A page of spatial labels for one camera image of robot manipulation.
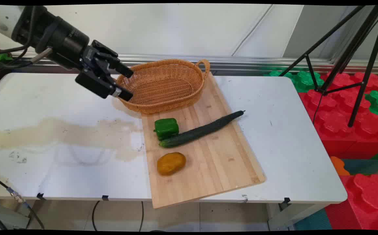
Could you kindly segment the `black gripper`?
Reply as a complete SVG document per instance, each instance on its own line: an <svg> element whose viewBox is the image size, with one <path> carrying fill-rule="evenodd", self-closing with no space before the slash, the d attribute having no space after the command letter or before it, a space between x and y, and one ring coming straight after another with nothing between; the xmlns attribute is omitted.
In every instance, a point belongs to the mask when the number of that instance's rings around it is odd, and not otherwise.
<svg viewBox="0 0 378 235"><path fill-rule="evenodd" d="M34 29L30 47L36 53L52 48L47 58L67 70L80 69L80 58L83 50L89 45L89 36L73 27L59 16L50 13L44 6L26 6L15 24L12 39L22 45L28 41L30 23L34 22ZM84 66L75 81L95 95L105 99L113 96L130 101L134 94L117 84L108 68L130 78L134 72L125 66L118 54L97 40L91 43L95 53L93 60L104 62L106 65L96 66L94 69Z"/></svg>

